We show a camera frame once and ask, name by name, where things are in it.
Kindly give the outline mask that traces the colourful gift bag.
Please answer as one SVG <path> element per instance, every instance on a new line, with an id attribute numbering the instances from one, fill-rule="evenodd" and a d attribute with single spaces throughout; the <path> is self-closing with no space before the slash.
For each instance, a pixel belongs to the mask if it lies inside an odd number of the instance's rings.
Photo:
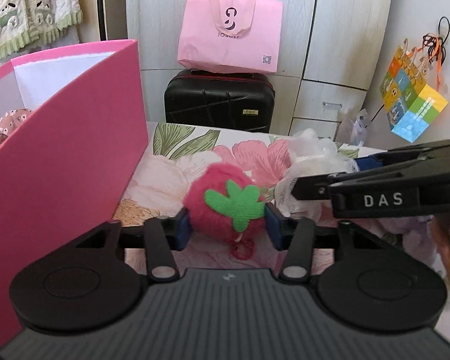
<path id="1" fill-rule="evenodd" d="M 423 36 L 422 45 L 407 39 L 396 49 L 379 91 L 391 133 L 415 142 L 448 105 L 439 93 L 444 63 L 443 38 Z"/>

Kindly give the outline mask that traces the pink tote bag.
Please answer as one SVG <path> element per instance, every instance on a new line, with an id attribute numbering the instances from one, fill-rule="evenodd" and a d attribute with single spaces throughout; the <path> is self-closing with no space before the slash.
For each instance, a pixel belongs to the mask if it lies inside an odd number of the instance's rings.
<path id="1" fill-rule="evenodd" d="M 187 0 L 177 62 L 212 73 L 277 72 L 283 2 Z"/>

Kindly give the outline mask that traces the pink storage box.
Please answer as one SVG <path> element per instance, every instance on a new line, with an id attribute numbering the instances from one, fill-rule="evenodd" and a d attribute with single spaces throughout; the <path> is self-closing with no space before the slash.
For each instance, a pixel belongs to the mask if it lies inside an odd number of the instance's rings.
<path id="1" fill-rule="evenodd" d="M 9 285 L 23 267 L 110 219 L 149 142 L 131 39 L 47 49 L 0 67 L 0 118 L 31 114 L 0 145 L 0 347 L 19 332 Z"/>

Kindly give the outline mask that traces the floral brown scrunchie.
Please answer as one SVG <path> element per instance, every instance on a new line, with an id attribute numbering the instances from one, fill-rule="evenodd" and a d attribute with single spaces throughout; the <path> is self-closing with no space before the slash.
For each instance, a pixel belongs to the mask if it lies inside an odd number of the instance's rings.
<path id="1" fill-rule="evenodd" d="M 15 109 L 6 112 L 0 118 L 0 145 L 29 118 L 31 113 L 32 110 L 27 108 Z"/>

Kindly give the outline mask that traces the white mesh bath pouf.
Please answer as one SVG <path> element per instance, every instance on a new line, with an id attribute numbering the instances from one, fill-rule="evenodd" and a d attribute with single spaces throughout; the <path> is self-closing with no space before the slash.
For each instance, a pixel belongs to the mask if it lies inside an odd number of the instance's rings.
<path id="1" fill-rule="evenodd" d="M 359 166 L 354 159 L 338 152 L 330 138 L 320 138 L 308 128 L 287 140 L 291 167 L 274 188 L 274 204 L 285 217 L 309 218 L 314 222 L 332 220 L 332 205 L 328 199 L 298 201 L 292 189 L 301 176 L 319 176 L 334 172 L 356 172 Z"/>

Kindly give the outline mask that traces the white wooden wardrobe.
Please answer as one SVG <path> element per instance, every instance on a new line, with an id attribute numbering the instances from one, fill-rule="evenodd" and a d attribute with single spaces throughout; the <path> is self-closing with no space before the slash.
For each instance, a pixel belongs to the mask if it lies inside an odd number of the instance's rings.
<path id="1" fill-rule="evenodd" d="M 148 119 L 165 119 L 163 94 L 179 71 L 187 0 L 126 0 L 127 30 L 139 42 Z M 364 103 L 385 36 L 391 0 L 279 0 L 283 4 L 272 133 L 313 128 L 333 137 Z"/>

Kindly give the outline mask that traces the floral table cloth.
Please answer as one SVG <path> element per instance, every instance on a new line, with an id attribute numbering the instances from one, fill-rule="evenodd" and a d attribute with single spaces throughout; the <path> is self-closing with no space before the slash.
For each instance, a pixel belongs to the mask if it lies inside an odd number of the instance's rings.
<path id="1" fill-rule="evenodd" d="M 308 218 L 322 227 L 337 221 L 328 201 L 298 202 L 291 196 L 297 176 L 334 171 L 353 172 L 353 159 L 339 152 L 330 139 L 311 130 L 299 136 L 271 139 L 262 133 L 207 130 L 179 124 L 156 124 L 153 141 L 114 213 L 126 226 L 145 220 L 174 217 L 182 209 L 190 214 L 193 234 L 187 247 L 175 254 L 180 270 L 270 268 L 278 271 L 284 253 L 276 250 L 263 218 L 250 219 L 242 228 L 233 224 L 250 205 L 218 213 L 206 196 L 227 195 L 227 188 L 251 190 L 260 202 L 273 202 L 292 219 Z"/>

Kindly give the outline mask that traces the red strawberry plush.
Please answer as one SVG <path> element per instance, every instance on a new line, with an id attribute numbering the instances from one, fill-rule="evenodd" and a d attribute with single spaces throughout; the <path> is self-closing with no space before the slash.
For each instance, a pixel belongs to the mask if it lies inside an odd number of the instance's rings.
<path id="1" fill-rule="evenodd" d="M 261 190 L 242 169 L 213 163 L 190 185 L 183 199 L 195 232 L 224 242 L 239 260 L 252 258 L 255 238 L 265 231 Z"/>

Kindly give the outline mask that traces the purple Kuromi plush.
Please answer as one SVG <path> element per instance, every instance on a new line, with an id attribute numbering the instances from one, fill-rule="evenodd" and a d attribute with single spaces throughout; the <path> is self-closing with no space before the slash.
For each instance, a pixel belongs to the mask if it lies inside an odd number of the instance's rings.
<path id="1" fill-rule="evenodd" d="M 439 276 L 446 277 L 443 263 L 437 252 L 430 225 L 430 215 L 406 218 L 375 219 L 374 224 L 382 231 L 386 241 L 401 246 L 410 256 L 431 267 Z"/>

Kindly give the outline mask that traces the black suitcase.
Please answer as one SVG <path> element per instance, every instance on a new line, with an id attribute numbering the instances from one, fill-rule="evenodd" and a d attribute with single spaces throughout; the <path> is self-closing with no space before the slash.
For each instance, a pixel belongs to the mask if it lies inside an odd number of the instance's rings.
<path id="1" fill-rule="evenodd" d="M 182 125 L 268 133 L 274 106 L 275 90 L 259 73 L 183 70 L 164 93 L 166 122 Z"/>

